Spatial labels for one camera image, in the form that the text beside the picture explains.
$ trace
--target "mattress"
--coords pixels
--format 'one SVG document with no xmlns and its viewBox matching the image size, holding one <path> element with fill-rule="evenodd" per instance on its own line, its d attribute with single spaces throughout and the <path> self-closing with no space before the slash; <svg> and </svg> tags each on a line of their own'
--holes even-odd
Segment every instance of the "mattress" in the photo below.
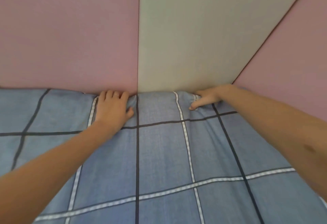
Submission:
<svg viewBox="0 0 327 224">
<path fill-rule="evenodd" d="M 39 224 L 326 223 L 327 205 L 231 106 L 129 98 L 133 118 L 67 181 Z M 91 125 L 95 95 L 0 90 L 0 175 Z"/>
</svg>

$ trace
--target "person's right arm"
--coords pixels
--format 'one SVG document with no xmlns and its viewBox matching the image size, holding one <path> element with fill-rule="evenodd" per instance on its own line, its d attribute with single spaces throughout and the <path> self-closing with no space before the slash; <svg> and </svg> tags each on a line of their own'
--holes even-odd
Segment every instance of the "person's right arm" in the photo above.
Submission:
<svg viewBox="0 0 327 224">
<path fill-rule="evenodd" d="M 227 102 L 327 201 L 326 122 L 234 85 L 221 85 L 196 94 L 202 98 L 192 103 L 190 110 L 221 100 Z"/>
</svg>

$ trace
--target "bare skin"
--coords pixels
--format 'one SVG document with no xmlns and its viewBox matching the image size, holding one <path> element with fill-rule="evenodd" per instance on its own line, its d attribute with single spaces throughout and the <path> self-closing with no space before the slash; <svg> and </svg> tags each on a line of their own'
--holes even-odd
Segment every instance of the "bare skin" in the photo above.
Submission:
<svg viewBox="0 0 327 224">
<path fill-rule="evenodd" d="M 102 92 L 95 122 L 67 142 L 0 177 L 2 224 L 32 223 L 81 164 L 134 114 L 124 92 Z"/>
<path fill-rule="evenodd" d="M 221 85 L 196 94 L 199 106 L 227 102 L 297 170 L 308 185 L 327 201 L 327 123 L 287 104 L 234 85 Z"/>
<path fill-rule="evenodd" d="M 234 85 L 201 90 L 199 106 L 226 101 L 278 149 L 306 182 L 327 200 L 327 123 L 281 102 Z M 78 167 L 133 116 L 128 93 L 102 92 L 95 122 L 85 131 L 0 177 L 1 223 L 27 224 L 42 212 Z"/>
</svg>

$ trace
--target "hand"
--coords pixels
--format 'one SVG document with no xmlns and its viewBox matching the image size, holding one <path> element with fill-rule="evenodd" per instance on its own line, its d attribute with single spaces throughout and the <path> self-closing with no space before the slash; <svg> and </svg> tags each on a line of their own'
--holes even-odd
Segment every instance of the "hand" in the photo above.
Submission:
<svg viewBox="0 0 327 224">
<path fill-rule="evenodd" d="M 117 133 L 134 114 L 132 107 L 126 112 L 128 97 L 128 92 L 124 92 L 121 97 L 118 91 L 101 92 L 96 107 L 95 123 L 102 123 Z"/>
<path fill-rule="evenodd" d="M 189 107 L 189 110 L 195 110 L 197 107 L 222 101 L 222 99 L 219 96 L 219 91 L 222 88 L 229 87 L 229 86 L 231 86 L 231 85 L 230 84 L 221 85 L 221 86 L 209 88 L 206 90 L 196 91 L 195 94 L 201 96 L 201 98 L 199 100 L 193 102 L 191 104 L 191 106 Z"/>
</svg>

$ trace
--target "pink panel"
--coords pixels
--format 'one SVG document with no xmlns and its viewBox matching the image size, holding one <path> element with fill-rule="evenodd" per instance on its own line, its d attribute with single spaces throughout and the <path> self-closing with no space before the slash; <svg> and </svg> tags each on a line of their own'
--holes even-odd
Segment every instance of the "pink panel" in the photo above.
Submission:
<svg viewBox="0 0 327 224">
<path fill-rule="evenodd" d="M 0 86 L 137 90 L 139 0 L 0 0 Z"/>
<path fill-rule="evenodd" d="M 327 0 L 298 0 L 236 85 L 327 121 Z"/>
</svg>

